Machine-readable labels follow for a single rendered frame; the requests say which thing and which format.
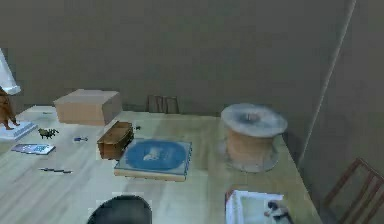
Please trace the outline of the white open box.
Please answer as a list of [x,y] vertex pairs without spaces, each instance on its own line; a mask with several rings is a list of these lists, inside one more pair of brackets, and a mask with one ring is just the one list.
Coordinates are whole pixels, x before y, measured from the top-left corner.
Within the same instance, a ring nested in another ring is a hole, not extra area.
[[225,224],[294,224],[281,194],[230,190],[225,195]]

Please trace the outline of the grey and orange spool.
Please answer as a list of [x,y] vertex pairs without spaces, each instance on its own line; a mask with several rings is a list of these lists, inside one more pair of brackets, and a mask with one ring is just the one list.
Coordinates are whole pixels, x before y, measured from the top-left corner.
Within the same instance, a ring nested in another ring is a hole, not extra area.
[[231,166],[251,173],[274,168],[278,152],[273,141],[288,127],[283,116],[264,105],[238,103],[225,107],[221,120],[226,136],[220,151]]

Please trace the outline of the blue book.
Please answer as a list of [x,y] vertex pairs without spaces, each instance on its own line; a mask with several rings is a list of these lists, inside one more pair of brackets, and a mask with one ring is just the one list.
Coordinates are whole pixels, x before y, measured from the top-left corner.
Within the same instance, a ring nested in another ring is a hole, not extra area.
[[135,138],[114,167],[115,176],[184,182],[192,143]]

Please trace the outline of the reddish brown wooden chair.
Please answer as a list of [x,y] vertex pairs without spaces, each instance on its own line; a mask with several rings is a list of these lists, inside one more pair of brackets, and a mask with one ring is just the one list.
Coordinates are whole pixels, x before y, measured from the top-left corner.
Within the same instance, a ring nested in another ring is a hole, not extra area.
[[331,191],[326,195],[323,202],[323,205],[326,208],[330,207],[332,201],[359,167],[363,167],[368,172],[368,176],[357,196],[344,212],[343,216],[338,220],[338,224],[357,224],[364,211],[373,201],[377,192],[384,186],[384,176],[379,174],[364,159],[357,157],[343,172]]

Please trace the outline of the pale wooden table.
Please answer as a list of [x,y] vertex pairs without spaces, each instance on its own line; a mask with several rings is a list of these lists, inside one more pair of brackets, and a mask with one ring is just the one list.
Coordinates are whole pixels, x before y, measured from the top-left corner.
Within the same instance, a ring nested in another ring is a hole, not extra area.
[[230,188],[281,194],[295,224],[323,224],[282,138],[274,141],[279,161],[272,170],[245,173],[219,155],[225,129],[217,117],[121,112],[118,120],[141,126],[139,137],[192,143],[186,180],[171,182],[115,176],[114,161],[101,159],[97,147],[103,126],[62,124],[48,106],[19,117],[58,133],[49,141],[55,149],[45,156],[16,153],[11,143],[0,142],[0,224],[86,224],[101,203],[129,194],[150,204],[154,224],[224,224]]

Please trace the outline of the brown statue table lamp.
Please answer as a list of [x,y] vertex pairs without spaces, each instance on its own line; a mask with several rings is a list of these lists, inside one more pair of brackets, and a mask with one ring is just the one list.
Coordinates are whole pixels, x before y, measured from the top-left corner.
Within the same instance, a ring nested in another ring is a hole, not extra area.
[[0,48],[0,141],[17,141],[37,127],[30,121],[16,119],[10,97],[20,91]]

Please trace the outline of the small brown wooden box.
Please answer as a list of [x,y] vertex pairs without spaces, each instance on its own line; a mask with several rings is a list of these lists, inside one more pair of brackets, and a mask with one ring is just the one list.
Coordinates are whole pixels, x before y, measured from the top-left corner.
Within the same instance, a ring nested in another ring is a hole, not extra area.
[[133,126],[129,122],[117,121],[97,141],[99,153],[102,159],[119,160],[125,151],[125,147],[133,140]]

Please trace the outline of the brown cardboard box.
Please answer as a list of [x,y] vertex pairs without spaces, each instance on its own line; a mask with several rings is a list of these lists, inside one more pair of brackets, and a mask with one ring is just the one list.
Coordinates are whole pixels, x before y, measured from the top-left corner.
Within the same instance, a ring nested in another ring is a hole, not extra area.
[[121,95],[117,91],[78,89],[54,101],[61,123],[106,126],[121,111]]

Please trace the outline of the black round object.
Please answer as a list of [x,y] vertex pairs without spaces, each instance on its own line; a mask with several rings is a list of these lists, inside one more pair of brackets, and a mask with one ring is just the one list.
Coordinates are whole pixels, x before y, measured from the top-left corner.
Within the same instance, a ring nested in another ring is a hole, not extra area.
[[136,195],[120,195],[102,203],[86,224],[152,224],[152,210]]

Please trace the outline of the black pen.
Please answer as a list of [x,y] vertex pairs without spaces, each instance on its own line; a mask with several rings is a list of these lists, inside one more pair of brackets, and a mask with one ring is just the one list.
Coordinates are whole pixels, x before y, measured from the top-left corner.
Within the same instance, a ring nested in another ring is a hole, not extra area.
[[54,168],[38,168],[38,170],[44,171],[44,172],[54,172],[54,173],[62,173],[62,174],[73,173],[73,171],[71,171],[71,170],[54,169]]

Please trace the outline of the small dark green figurine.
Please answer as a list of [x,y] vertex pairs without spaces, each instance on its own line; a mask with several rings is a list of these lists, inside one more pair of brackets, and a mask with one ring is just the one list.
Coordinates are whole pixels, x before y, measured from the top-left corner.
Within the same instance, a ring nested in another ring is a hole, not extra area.
[[39,128],[38,129],[38,132],[41,136],[41,138],[52,138],[56,133],[58,133],[58,130],[56,129],[42,129],[42,128]]

